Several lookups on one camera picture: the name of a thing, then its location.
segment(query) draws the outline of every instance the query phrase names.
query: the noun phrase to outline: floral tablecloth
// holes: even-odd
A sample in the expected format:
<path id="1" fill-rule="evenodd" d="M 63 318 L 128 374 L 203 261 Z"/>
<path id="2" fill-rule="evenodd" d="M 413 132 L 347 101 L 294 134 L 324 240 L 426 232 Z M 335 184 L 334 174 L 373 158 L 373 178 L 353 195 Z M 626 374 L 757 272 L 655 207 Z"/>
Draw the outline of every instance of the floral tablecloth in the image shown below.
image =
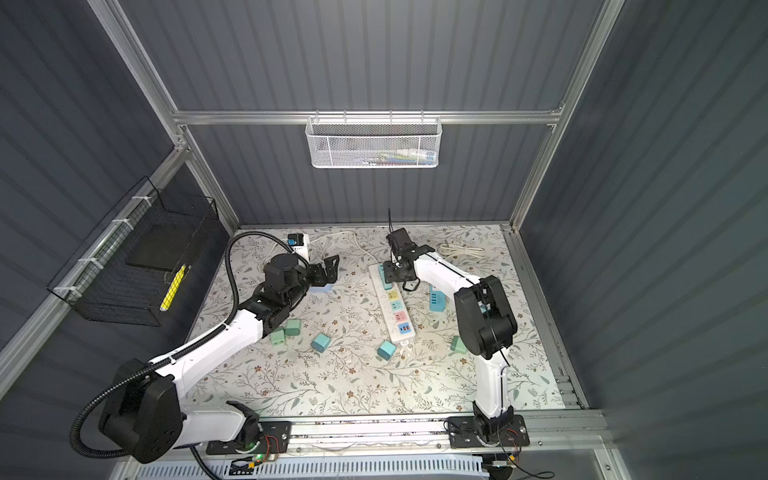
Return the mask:
<path id="1" fill-rule="evenodd" d="M 384 227 L 266 231 L 279 238 L 303 231 L 312 240 L 341 230 L 354 231 L 360 246 L 376 258 L 388 258 Z M 504 284 L 518 321 L 508 358 L 512 404 L 520 410 L 563 408 L 499 225 L 408 227 L 408 232 L 419 245 L 436 248 L 439 243 L 457 243 L 485 249 L 483 260 L 466 256 L 447 260 L 478 276 L 496 275 Z M 261 237 L 246 237 L 233 246 L 232 265 L 241 299 L 253 293 L 263 280 L 265 262 L 279 252 L 279 247 Z M 333 289 L 308 294 L 293 312 L 292 318 L 302 320 L 299 336 L 289 336 L 278 346 L 266 338 L 241 350 L 196 384 L 184 401 L 199 405 L 235 399 L 268 417 L 471 410 L 475 365 L 471 354 L 450 350 L 453 336 L 458 335 L 452 299 L 445 312 L 434 313 L 429 311 L 428 285 L 403 292 L 416 338 L 386 362 L 376 355 L 389 335 L 367 268 L 374 262 L 355 246 L 350 233 L 310 244 L 314 263 L 336 254 L 341 261 Z M 230 302 L 221 266 L 193 335 L 225 318 Z M 332 340 L 322 354 L 310 346 L 319 333 Z"/>

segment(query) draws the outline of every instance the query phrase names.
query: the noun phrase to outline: white mesh basket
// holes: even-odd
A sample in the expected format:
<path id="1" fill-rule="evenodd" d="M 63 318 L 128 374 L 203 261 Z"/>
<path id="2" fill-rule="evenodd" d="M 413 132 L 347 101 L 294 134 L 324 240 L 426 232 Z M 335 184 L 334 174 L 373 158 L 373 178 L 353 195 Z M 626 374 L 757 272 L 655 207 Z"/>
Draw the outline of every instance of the white mesh basket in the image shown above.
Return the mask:
<path id="1" fill-rule="evenodd" d="M 412 124 L 306 122 L 306 140 L 316 168 L 437 167 L 440 120 Z"/>

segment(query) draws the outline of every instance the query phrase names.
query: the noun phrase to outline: teal cube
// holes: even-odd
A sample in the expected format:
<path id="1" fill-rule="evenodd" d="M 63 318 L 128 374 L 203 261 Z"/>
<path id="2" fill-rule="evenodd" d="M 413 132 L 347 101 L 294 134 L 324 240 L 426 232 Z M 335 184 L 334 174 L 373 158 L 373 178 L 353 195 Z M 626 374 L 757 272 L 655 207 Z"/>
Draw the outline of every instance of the teal cube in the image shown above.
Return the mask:
<path id="1" fill-rule="evenodd" d="M 462 342 L 462 338 L 458 335 L 453 337 L 453 341 L 451 342 L 451 350 L 456 353 L 467 353 L 467 347 L 464 345 L 464 342 Z"/>
<path id="2" fill-rule="evenodd" d="M 282 345 L 286 342 L 286 333 L 283 329 L 277 329 L 270 334 L 270 342 L 273 345 Z"/>
<path id="3" fill-rule="evenodd" d="M 312 348 L 314 348 L 320 353 L 323 353 L 326 351 L 326 349 L 328 348 L 328 345 L 330 344 L 331 344 L 331 339 L 323 335 L 322 333 L 320 333 L 312 341 Z"/>
<path id="4" fill-rule="evenodd" d="M 397 347 L 388 342 L 387 340 L 384 340 L 384 343 L 379 347 L 379 350 L 376 352 L 379 354 L 380 357 L 382 357 L 384 360 L 389 361 L 389 359 L 392 358 L 392 355 L 395 355 L 395 350 L 397 350 Z"/>
<path id="5" fill-rule="evenodd" d="M 301 320 L 290 319 L 286 322 L 286 335 L 296 336 L 301 333 Z"/>

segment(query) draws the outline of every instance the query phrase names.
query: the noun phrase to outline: power strip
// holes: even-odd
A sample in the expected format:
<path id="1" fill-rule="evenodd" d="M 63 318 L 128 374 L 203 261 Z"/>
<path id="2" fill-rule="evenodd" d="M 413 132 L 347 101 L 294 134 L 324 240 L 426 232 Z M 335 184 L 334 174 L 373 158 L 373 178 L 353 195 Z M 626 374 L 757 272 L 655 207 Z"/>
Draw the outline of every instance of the power strip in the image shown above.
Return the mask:
<path id="1" fill-rule="evenodd" d="M 389 330 L 390 341 L 395 344 L 404 343 L 415 337 L 416 332 L 397 283 L 384 282 L 384 268 L 381 263 L 369 266 L 368 271 L 371 273 L 373 289 L 384 313 L 384 323 Z"/>

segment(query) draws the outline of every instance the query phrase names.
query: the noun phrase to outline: white cable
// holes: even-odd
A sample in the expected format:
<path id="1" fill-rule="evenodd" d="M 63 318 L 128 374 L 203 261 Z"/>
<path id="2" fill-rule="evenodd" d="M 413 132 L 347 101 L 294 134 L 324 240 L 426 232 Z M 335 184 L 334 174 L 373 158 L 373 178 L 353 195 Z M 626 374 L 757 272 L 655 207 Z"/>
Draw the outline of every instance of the white cable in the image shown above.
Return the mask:
<path id="1" fill-rule="evenodd" d="M 359 244 L 359 243 L 357 243 L 357 233 L 355 233 L 355 232 L 353 232 L 353 231 L 351 231 L 351 230 L 342 230 L 342 231 L 340 231 L 340 232 L 326 233 L 325 235 L 320 235 L 320 236 L 319 236 L 319 237 L 317 237 L 317 238 L 313 238 L 312 240 L 310 240 L 310 243 L 315 243 L 317 240 L 321 240 L 321 239 L 323 239 L 323 238 L 326 238 L 326 237 L 331 237 L 331 236 L 333 236 L 333 235 L 341 235 L 342 233 L 351 233 L 351 234 L 352 234 L 352 242 L 354 242 L 354 243 L 355 243 L 355 246 L 358 248 L 358 250 L 360 250 L 361 252 L 363 252 L 365 255 L 368 255 L 369 257 L 371 257 L 371 258 L 373 259 L 373 261 L 374 261 L 374 262 L 376 262 L 376 263 L 381 263 L 381 262 L 379 261 L 379 259 L 377 259 L 376 257 L 374 257 L 374 256 L 373 256 L 373 255 L 372 255 L 372 254 L 371 254 L 371 253 L 370 253 L 368 250 L 366 250 L 366 249 L 362 248 L 362 247 L 360 246 L 360 244 Z"/>
<path id="2" fill-rule="evenodd" d="M 455 243 L 440 243 L 437 246 L 437 253 L 444 257 L 453 257 L 454 255 L 466 255 L 479 259 L 485 258 L 485 250 L 480 247 L 464 247 Z"/>

